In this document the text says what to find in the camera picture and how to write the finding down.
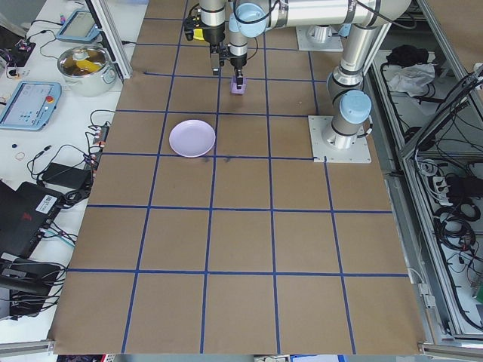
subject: black laptop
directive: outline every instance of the black laptop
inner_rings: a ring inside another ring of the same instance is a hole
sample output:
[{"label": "black laptop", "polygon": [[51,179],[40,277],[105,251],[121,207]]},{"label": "black laptop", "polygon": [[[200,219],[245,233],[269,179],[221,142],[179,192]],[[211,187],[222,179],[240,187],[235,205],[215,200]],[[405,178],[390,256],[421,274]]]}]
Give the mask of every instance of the black laptop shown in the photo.
[{"label": "black laptop", "polygon": [[28,258],[60,211],[63,194],[33,183],[14,191],[0,181],[0,256]]}]

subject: grid square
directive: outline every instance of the grid square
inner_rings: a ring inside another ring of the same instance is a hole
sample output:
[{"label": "grid square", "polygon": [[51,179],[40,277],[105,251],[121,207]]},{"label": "grid square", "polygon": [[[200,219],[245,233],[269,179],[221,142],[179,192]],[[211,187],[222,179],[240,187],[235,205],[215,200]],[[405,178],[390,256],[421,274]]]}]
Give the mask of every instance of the grid square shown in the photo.
[{"label": "grid square", "polygon": [[88,207],[69,267],[135,269],[145,219],[145,209]]},{"label": "grid square", "polygon": [[[48,333],[55,354],[121,353],[133,282],[134,274],[128,273],[69,272]],[[109,336],[93,333],[106,326]]]},{"label": "grid square", "polygon": [[328,51],[311,51],[312,70],[316,81],[327,81],[329,75],[339,65],[340,53]]},{"label": "grid square", "polygon": [[230,93],[231,79],[221,79],[220,112],[266,114],[265,81],[248,79],[245,94]]},{"label": "grid square", "polygon": [[272,271],[270,219],[269,212],[214,211],[210,271]]},{"label": "grid square", "polygon": [[158,153],[164,113],[117,112],[105,152]]},{"label": "grid square", "polygon": [[180,52],[176,65],[176,74],[197,75],[205,77],[213,76],[210,62],[210,48],[208,46],[180,47]]},{"label": "grid square", "polygon": [[144,19],[138,44],[172,44],[177,45],[183,27],[182,20],[150,20]]},{"label": "grid square", "polygon": [[210,158],[162,157],[152,204],[209,207],[212,177]]},{"label": "grid square", "polygon": [[335,115],[332,99],[327,90],[327,83],[315,83],[315,92],[317,94],[318,113],[320,115]]},{"label": "grid square", "polygon": [[[161,147],[161,153],[163,155],[176,155],[171,146],[169,145],[169,136],[173,128],[179,123],[187,121],[189,119],[199,119],[205,121],[213,129],[216,126],[216,115],[196,115],[192,113],[169,113],[166,118],[165,134],[163,135],[163,143]],[[206,155],[213,155],[213,149],[206,153]]]},{"label": "grid square", "polygon": [[267,48],[291,49],[297,51],[297,34],[295,28],[277,29],[274,32],[265,33],[265,45]]},{"label": "grid square", "polygon": [[408,272],[393,215],[347,213],[336,220],[346,273]]},{"label": "grid square", "polygon": [[328,164],[335,210],[391,210],[376,152],[370,151],[370,164]]},{"label": "grid square", "polygon": [[221,115],[217,154],[268,156],[266,116]]},{"label": "grid square", "polygon": [[207,233],[207,211],[151,210],[141,267],[204,270]]},{"label": "grid square", "polygon": [[276,349],[273,278],[210,275],[204,353],[266,354]]},{"label": "grid square", "polygon": [[271,115],[314,115],[315,98],[311,81],[269,81]]},{"label": "grid square", "polygon": [[222,158],[217,162],[214,206],[269,208],[267,160]]},{"label": "grid square", "polygon": [[117,109],[163,112],[170,86],[171,77],[134,72],[122,86]]},{"label": "grid square", "polygon": [[282,353],[352,353],[340,278],[277,277],[277,292]]},{"label": "grid square", "polygon": [[306,51],[266,51],[267,78],[312,79]]},{"label": "grid square", "polygon": [[137,45],[131,65],[140,73],[173,74],[177,46],[174,45]]},{"label": "grid square", "polygon": [[409,278],[358,277],[345,282],[358,354],[418,353],[418,342],[426,338]]},{"label": "grid square", "polygon": [[145,17],[182,20],[185,4],[183,0],[163,0],[162,6],[159,2],[149,2]]},{"label": "grid square", "polygon": [[176,77],[173,83],[170,111],[216,112],[218,79]]},{"label": "grid square", "polygon": [[90,204],[147,205],[155,163],[155,156],[104,155]]},{"label": "grid square", "polygon": [[199,353],[202,304],[202,275],[141,274],[126,353]]},{"label": "grid square", "polygon": [[275,213],[277,272],[338,273],[328,213]]},{"label": "grid square", "polygon": [[277,209],[329,210],[323,165],[313,161],[272,161],[273,204]]},{"label": "grid square", "polygon": [[307,118],[270,117],[273,157],[312,158]]}]

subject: yellow object in pot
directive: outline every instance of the yellow object in pot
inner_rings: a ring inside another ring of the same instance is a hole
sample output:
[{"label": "yellow object in pot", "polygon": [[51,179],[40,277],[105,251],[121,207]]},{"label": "yellow object in pot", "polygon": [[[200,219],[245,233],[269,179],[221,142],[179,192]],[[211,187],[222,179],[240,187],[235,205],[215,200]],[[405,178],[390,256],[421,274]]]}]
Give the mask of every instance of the yellow object in pot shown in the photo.
[{"label": "yellow object in pot", "polygon": [[90,62],[89,60],[77,60],[75,62],[77,64],[77,67],[82,69],[82,70],[86,70],[88,72],[91,72],[91,73],[95,73],[97,72],[99,69],[100,69],[100,66],[97,65],[96,63],[92,63]]}]

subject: purple block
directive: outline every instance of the purple block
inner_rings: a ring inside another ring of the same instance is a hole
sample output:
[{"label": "purple block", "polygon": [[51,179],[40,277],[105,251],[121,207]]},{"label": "purple block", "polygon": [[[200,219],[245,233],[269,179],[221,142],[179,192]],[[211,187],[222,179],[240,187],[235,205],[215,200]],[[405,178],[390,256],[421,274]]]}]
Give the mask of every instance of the purple block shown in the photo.
[{"label": "purple block", "polygon": [[243,84],[238,89],[236,87],[236,77],[233,76],[233,78],[232,78],[232,87],[231,87],[232,94],[245,94],[245,89],[247,89],[247,79],[246,78],[243,78]]}]

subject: cooking pot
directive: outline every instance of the cooking pot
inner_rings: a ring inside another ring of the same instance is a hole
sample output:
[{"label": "cooking pot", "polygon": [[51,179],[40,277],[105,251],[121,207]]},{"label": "cooking pot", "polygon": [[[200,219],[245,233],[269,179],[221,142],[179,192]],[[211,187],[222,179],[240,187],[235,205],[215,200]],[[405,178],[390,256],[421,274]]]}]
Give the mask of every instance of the cooking pot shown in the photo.
[{"label": "cooking pot", "polygon": [[109,55],[97,45],[65,51],[57,61],[57,68],[70,88],[86,97],[108,91],[117,79]]}]

